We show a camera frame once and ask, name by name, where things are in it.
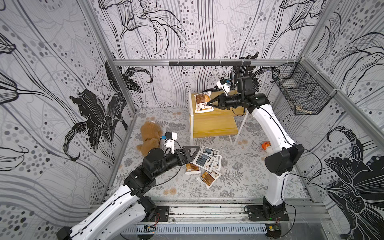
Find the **brown coffee bag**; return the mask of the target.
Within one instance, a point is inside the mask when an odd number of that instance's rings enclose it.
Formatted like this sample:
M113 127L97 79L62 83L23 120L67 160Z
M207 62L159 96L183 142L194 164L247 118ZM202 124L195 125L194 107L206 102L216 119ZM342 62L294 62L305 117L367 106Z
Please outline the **brown coffee bag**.
M193 163L186 164L186 175L198 175L201 174L201 169L199 166L194 165Z
M197 178L197 181L202 183L207 190L222 176L222 174L214 169L211 171L205 171Z
M211 91L195 94L195 102L196 102L196 114L208 113L214 110L213 107L208 105L208 102L211 101Z

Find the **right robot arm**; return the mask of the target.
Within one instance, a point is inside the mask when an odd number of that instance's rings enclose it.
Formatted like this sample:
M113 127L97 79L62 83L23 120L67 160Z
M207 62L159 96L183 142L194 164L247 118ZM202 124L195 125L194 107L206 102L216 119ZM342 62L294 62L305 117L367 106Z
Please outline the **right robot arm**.
M289 137L275 116L266 95L256 93L252 78L238 78L235 85L238 93L230 95L231 82L225 79L218 81L217 87L224 93L209 101L208 106L220 110L243 107L258 121L268 137L273 153L265 158L265 165L270 172L270 177L263 205L266 210L281 210L285 206L283 194L286 187L286 176L302 156L304 147L296 144Z

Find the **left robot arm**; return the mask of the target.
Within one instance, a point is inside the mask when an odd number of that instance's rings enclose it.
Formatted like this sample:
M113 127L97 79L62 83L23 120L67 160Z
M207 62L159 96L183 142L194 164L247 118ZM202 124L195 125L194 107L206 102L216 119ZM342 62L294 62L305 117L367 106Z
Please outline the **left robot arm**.
M157 186L156 177L194 160L199 146L184 146L165 154L160 148L149 151L116 192L86 219L57 232L59 240L112 240L123 230L155 216L156 205L146 193Z

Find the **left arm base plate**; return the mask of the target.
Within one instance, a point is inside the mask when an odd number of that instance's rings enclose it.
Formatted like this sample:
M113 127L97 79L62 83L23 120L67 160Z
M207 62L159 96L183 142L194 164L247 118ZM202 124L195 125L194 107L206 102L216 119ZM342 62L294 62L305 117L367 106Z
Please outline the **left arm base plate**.
M157 206L154 211L146 215L142 222L164 223L168 222L170 214L169 206Z

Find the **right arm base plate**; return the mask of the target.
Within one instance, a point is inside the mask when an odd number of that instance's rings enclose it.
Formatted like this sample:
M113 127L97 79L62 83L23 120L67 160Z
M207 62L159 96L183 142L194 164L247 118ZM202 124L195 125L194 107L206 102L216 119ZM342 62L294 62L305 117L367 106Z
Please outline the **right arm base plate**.
M245 210L252 222L285 222L290 220L285 204L272 207L268 205L246 205Z

